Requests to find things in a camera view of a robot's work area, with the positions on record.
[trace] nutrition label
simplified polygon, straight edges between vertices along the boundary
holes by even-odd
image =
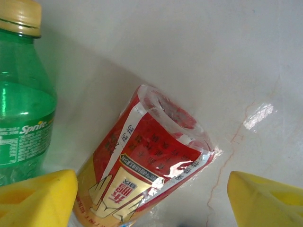
[[[0,125],[0,166],[14,164],[44,153],[51,139],[53,114],[39,120],[19,123],[18,127]]]

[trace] yellow bottle cap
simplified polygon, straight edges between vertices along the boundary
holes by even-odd
[[[0,28],[40,36],[41,5],[33,0],[0,0]]]

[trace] plastic bottle neck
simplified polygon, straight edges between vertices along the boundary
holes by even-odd
[[[29,35],[22,35],[0,29],[0,42],[1,41],[21,44],[33,44],[34,38]]]

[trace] white marble surface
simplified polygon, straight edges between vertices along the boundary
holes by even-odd
[[[49,171],[77,170],[147,81],[197,117],[217,157],[137,226],[235,227],[232,170],[303,187],[302,1],[40,2],[36,46],[59,97]]]

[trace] green plastic bottle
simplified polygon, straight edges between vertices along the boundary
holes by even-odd
[[[34,49],[41,6],[0,0],[0,186],[34,177],[49,147],[55,90]]]

